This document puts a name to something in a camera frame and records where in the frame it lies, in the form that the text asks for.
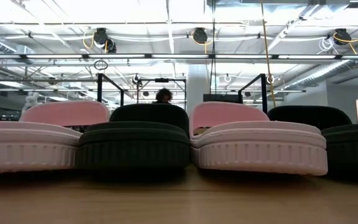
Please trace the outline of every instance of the wooden table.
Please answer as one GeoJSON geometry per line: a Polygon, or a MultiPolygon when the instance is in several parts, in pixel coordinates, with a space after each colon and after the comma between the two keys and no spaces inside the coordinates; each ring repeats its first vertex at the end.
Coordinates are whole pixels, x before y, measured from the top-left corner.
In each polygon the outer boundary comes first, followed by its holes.
{"type": "Polygon", "coordinates": [[[248,172],[0,175],[0,223],[358,224],[358,182],[248,172]]]}

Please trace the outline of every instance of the person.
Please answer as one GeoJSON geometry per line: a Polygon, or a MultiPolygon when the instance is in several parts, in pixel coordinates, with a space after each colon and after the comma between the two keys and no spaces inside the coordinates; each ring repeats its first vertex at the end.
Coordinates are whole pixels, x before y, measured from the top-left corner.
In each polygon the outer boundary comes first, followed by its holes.
{"type": "Polygon", "coordinates": [[[156,101],[153,103],[169,103],[172,100],[172,92],[162,88],[155,96],[156,101]]]}

